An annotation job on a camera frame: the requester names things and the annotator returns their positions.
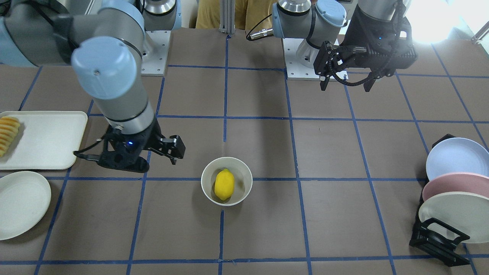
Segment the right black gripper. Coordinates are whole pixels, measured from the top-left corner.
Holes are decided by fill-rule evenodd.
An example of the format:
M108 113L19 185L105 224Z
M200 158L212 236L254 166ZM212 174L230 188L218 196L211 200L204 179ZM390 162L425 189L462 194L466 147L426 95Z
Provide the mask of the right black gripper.
M183 159L186 146L178 135L162 135L160 125L154 118L148 128L135 134L122 134L121 126L108 126L105 134L94 144L73 154L77 158L96 162L100 167L145 173L150 166L140 156L142 151L164 155L172 165L176 165L177 159Z

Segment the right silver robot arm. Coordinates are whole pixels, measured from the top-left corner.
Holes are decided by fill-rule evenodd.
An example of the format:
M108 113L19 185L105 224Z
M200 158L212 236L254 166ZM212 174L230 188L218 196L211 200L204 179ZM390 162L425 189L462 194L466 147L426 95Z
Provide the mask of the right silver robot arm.
M100 167L145 173L142 151L172 164L185 155L180 136L161 134L141 80L146 32L180 26L178 0L103 0L94 15L73 15L56 0L13 0L1 17L1 62L71 65L109 124L97 141L100 154L73 154Z

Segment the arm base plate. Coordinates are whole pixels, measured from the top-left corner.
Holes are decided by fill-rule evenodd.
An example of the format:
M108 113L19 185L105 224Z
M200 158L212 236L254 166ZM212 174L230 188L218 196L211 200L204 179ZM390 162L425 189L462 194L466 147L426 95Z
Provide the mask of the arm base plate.
M170 30L146 32L141 64L141 74L143 76L165 75L170 38Z
M306 39L282 39L288 78L292 80L323 80L316 74L313 63L319 49L311 47Z

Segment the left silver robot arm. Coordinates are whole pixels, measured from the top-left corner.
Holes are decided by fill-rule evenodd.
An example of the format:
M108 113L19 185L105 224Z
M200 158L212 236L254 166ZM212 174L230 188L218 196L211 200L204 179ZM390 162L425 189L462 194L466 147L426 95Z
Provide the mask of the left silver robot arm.
M406 17L409 0L360 0L340 45L334 45L347 12L335 0L278 0L271 9L272 27L250 30L249 41L275 36L302 39L306 66L325 90L331 77L342 85L362 85L369 92L382 77L407 69L418 55Z

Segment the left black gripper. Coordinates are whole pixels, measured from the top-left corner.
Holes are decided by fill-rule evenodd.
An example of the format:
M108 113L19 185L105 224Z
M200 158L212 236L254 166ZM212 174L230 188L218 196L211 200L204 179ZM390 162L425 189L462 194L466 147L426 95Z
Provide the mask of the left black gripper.
M418 55L406 17L408 6L357 6L339 46L324 41L313 63L325 91L328 77L346 68L368 68L364 91L370 92L381 77L407 69Z

